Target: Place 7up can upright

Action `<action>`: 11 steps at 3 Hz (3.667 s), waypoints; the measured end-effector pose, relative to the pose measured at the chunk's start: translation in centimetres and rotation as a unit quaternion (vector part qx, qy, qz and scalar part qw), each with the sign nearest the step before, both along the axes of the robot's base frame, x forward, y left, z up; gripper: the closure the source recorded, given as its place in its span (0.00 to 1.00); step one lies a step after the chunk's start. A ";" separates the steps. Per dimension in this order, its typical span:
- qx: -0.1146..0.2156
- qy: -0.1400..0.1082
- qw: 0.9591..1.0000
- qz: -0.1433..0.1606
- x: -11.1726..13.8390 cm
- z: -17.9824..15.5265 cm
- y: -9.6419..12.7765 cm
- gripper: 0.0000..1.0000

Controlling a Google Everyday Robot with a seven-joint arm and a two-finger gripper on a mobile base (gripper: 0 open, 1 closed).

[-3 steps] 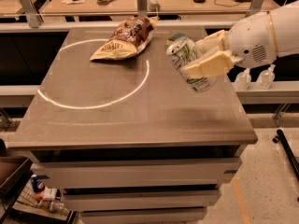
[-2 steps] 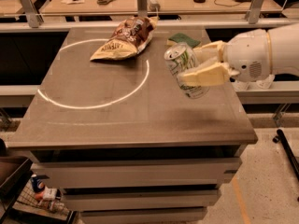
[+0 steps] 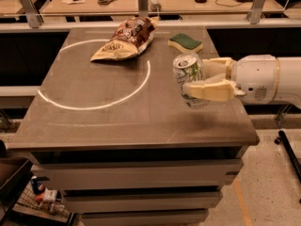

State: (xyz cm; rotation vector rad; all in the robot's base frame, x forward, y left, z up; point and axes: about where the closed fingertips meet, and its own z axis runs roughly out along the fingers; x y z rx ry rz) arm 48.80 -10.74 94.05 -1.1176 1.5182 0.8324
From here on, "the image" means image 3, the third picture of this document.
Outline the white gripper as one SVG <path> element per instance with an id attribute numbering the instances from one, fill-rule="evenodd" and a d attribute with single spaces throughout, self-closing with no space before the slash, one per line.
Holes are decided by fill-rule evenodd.
<path id="1" fill-rule="evenodd" d="M 231 57 L 203 59 L 202 62 L 207 78 L 224 73 L 226 79 L 231 77 L 233 81 L 185 83 L 183 91 L 191 97 L 224 102 L 237 96 L 244 104 L 265 105 L 275 96 L 277 59 L 274 56 L 245 56 L 236 63 Z"/>

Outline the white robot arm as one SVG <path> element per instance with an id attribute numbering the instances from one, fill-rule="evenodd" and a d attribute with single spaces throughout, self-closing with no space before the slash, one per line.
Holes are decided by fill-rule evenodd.
<path id="1" fill-rule="evenodd" d="M 271 55 L 203 61 L 207 78 L 186 82 L 189 96 L 223 102 L 239 98 L 246 105 L 288 103 L 301 108 L 301 57 Z"/>

